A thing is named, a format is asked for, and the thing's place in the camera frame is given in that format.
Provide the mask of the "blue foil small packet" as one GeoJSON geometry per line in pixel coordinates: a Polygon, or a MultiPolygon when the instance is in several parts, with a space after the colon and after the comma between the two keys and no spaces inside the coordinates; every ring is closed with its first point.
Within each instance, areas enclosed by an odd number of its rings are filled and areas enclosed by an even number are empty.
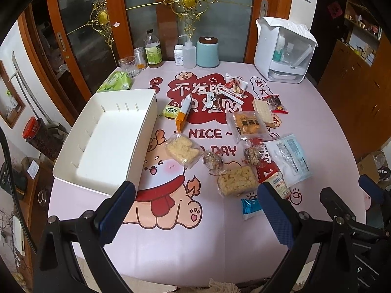
{"type": "Polygon", "coordinates": [[[248,220],[254,216],[263,213],[263,208],[257,197],[250,199],[240,199],[242,204],[243,219],[248,220]]]}

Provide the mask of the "cream red small packet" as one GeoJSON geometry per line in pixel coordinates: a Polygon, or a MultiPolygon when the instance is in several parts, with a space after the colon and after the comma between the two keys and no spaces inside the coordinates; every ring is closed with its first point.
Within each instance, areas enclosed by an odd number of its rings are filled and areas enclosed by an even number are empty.
{"type": "Polygon", "coordinates": [[[266,181],[272,185],[282,199],[289,199],[291,192],[286,186],[281,172],[275,172],[266,181]]]}

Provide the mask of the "rice puff cake pack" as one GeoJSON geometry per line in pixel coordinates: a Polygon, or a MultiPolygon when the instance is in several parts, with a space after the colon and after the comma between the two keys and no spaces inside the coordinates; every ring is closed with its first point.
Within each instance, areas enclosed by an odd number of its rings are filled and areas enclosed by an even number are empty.
{"type": "Polygon", "coordinates": [[[237,197],[251,192],[257,188],[258,183],[258,179],[248,165],[226,170],[217,178],[218,189],[224,197],[237,197]]]}

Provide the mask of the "white blue pouch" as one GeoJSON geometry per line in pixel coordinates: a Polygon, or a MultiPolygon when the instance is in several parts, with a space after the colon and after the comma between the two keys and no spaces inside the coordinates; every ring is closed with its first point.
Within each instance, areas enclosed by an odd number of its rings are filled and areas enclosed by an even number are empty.
{"type": "Polygon", "coordinates": [[[265,145],[288,188],[312,176],[304,150],[294,134],[265,142],[265,145]]]}

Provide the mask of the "nut ball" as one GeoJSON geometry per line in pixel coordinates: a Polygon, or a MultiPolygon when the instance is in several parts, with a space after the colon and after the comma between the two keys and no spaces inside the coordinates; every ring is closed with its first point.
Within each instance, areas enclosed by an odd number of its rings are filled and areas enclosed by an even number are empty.
{"type": "Polygon", "coordinates": [[[246,140],[244,143],[244,160],[246,164],[252,165],[253,167],[264,167],[262,140],[258,138],[252,138],[246,140]]]}
{"type": "Polygon", "coordinates": [[[222,157],[213,151],[205,151],[203,164],[207,167],[210,175],[222,175],[227,171],[222,157]]]}

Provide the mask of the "rice puff cake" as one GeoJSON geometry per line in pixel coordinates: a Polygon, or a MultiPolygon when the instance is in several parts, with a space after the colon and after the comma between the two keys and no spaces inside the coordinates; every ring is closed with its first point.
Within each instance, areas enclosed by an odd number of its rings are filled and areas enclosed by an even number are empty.
{"type": "Polygon", "coordinates": [[[184,134],[176,133],[165,144],[166,153],[185,169],[193,167],[204,151],[184,134]]]}

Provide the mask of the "brown cracker pack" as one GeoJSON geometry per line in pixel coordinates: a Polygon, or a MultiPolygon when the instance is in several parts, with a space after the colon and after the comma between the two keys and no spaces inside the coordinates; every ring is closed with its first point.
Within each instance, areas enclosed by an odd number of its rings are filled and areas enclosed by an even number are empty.
{"type": "Polygon", "coordinates": [[[255,111],[235,111],[226,113],[226,122],[235,141],[258,138],[262,141],[272,139],[264,121],[255,111]]]}

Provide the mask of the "red dark snack packet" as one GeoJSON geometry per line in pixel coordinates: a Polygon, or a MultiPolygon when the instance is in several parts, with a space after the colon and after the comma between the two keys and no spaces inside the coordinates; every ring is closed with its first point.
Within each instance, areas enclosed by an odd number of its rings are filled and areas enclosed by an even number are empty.
{"type": "Polygon", "coordinates": [[[264,99],[268,104],[268,108],[274,114],[288,114],[288,109],[282,104],[278,94],[271,94],[264,99]]]}

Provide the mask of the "wafer biscuit pack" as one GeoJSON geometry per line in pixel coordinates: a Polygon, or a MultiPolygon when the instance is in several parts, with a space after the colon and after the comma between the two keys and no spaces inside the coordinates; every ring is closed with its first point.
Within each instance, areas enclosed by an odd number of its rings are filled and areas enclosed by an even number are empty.
{"type": "Polygon", "coordinates": [[[254,99],[252,102],[252,106],[254,110],[259,114],[262,121],[265,123],[267,127],[275,128],[274,120],[272,117],[272,113],[268,107],[268,103],[259,99],[254,99]]]}

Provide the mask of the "white orange snack stick pack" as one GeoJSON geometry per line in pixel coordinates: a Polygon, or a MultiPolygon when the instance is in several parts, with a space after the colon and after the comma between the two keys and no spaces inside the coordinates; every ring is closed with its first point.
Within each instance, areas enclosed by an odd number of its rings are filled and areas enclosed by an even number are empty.
{"type": "Polygon", "coordinates": [[[192,107],[192,95],[188,94],[183,99],[182,105],[180,107],[180,110],[175,120],[177,133],[182,133],[191,107],[192,107]]]}

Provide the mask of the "small green yellow packet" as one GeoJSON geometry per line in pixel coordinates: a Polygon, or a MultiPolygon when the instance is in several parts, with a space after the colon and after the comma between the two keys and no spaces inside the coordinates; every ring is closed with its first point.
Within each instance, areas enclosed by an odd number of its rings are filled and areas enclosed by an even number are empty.
{"type": "Polygon", "coordinates": [[[170,119],[176,119],[179,112],[180,112],[180,107],[166,105],[163,108],[161,115],[170,119]]]}

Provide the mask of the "small dark candy packet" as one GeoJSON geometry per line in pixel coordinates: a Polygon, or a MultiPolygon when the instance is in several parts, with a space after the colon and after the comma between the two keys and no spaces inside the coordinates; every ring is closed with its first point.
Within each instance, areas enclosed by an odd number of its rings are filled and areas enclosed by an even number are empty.
{"type": "Polygon", "coordinates": [[[206,108],[209,110],[222,111],[222,100],[225,98],[222,93],[208,92],[206,97],[206,108]]]}

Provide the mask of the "red white jujube snack bag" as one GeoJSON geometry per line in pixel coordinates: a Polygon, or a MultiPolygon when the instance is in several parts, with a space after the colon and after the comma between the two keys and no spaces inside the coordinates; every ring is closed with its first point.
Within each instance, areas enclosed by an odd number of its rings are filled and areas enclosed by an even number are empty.
{"type": "Polygon", "coordinates": [[[233,95],[234,97],[242,98],[248,83],[240,77],[234,77],[228,73],[225,74],[224,84],[219,86],[219,90],[223,93],[233,95]]]}

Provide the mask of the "white plastic storage bin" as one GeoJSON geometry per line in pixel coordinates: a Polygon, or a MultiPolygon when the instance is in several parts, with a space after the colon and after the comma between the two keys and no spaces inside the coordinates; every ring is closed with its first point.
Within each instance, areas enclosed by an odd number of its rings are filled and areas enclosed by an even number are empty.
{"type": "Polygon", "coordinates": [[[124,181],[138,185],[157,115],[153,89],[94,94],[65,139],[54,177],[109,196],[124,181]]]}

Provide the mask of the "red lid dark jar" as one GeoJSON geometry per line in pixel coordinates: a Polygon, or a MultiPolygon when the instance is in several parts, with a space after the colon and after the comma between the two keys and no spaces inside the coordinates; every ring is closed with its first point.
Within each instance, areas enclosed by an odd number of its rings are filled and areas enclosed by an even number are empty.
{"type": "Polygon", "coordinates": [[[22,131],[22,137],[51,161],[57,159],[62,143],[49,131],[41,118],[32,116],[22,131]]]}

